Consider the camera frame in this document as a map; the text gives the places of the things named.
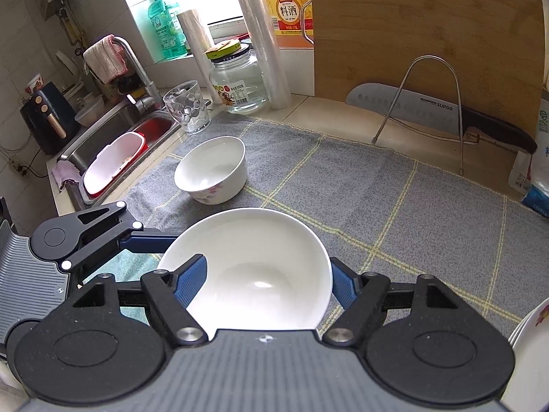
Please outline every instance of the knife stand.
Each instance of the knife stand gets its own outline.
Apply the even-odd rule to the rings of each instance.
[[[412,71],[412,68],[414,67],[414,65],[416,63],[421,62],[422,60],[427,60],[427,59],[437,60],[438,62],[441,62],[444,65],[446,65],[446,67],[452,72],[452,74],[454,75],[454,79],[456,80],[458,123],[459,123],[459,174],[463,176],[463,118],[462,118],[462,114],[461,114],[461,92],[459,91],[459,81],[457,79],[457,74],[454,71],[454,69],[451,67],[451,65],[446,60],[441,59],[441,57],[431,56],[431,55],[421,56],[421,57],[417,57],[410,64],[410,66],[408,67],[408,71],[406,71],[406,74],[404,75],[404,79],[402,79],[402,82],[400,83],[399,89],[396,92],[395,97],[393,98],[393,102],[391,102],[391,106],[389,107],[389,109],[387,111],[387,114],[385,115],[385,118],[383,119],[383,122],[382,122],[381,126],[379,127],[378,132],[375,134],[374,138],[372,139],[372,144],[375,144],[377,142],[377,140],[379,138],[379,135],[381,134],[383,128],[385,127],[385,124],[387,123],[387,120],[391,116],[393,108],[395,107],[396,101],[399,98],[400,93],[402,92],[402,89],[404,87],[404,84],[406,83],[406,79],[408,78],[408,75],[410,74],[410,71]],[[391,118],[391,119],[394,120],[395,122],[399,123],[400,125],[403,125],[404,127],[408,128],[408,126],[405,123],[400,122],[400,121],[398,121],[397,119],[394,119],[394,118]],[[416,132],[419,133],[419,131],[417,131],[415,128],[410,128],[410,129],[412,131],[416,131]],[[432,138],[435,138],[435,139],[441,139],[441,140],[448,140],[448,138],[439,137],[439,136],[435,136],[435,135],[429,135],[429,137],[432,137]]]

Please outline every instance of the bottle label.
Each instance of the bottle label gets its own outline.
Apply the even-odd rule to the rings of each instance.
[[[233,82],[229,85],[214,85],[213,87],[219,93],[219,97],[225,105],[233,106],[249,102],[244,81]]]
[[[307,35],[313,35],[312,5],[307,6],[304,20],[301,20],[300,12],[309,0],[267,0],[269,14],[273,21],[276,35],[301,35],[301,24],[305,24]]]
[[[169,50],[172,48],[180,48],[185,42],[183,31],[177,16],[172,16],[171,13],[164,11],[150,19],[156,34],[160,38],[162,49]]]

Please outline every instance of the wooden cutting board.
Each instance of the wooden cutting board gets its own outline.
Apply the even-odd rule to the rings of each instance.
[[[398,87],[432,54],[455,69],[463,104],[534,137],[544,77],[541,0],[313,0],[315,96],[344,101],[355,86]],[[405,88],[457,103],[450,71],[418,63]]]

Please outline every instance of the glass jar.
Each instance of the glass jar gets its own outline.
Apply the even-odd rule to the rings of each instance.
[[[246,115],[267,103],[261,69],[250,45],[243,43],[238,50],[210,60],[213,63],[210,81],[227,111]]]

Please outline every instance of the jar lid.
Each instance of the jar lid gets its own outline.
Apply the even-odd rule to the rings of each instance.
[[[244,54],[248,53],[250,51],[250,45],[246,43],[241,44],[241,48],[229,55],[219,57],[217,59],[210,59],[213,64],[220,64],[223,62],[228,62],[229,60],[236,59],[237,57],[243,56]]]
[[[208,51],[206,51],[206,57],[210,60],[219,59],[228,54],[232,54],[238,51],[241,48],[241,43],[239,40],[230,39],[223,42],[219,42],[216,45],[212,46]]]

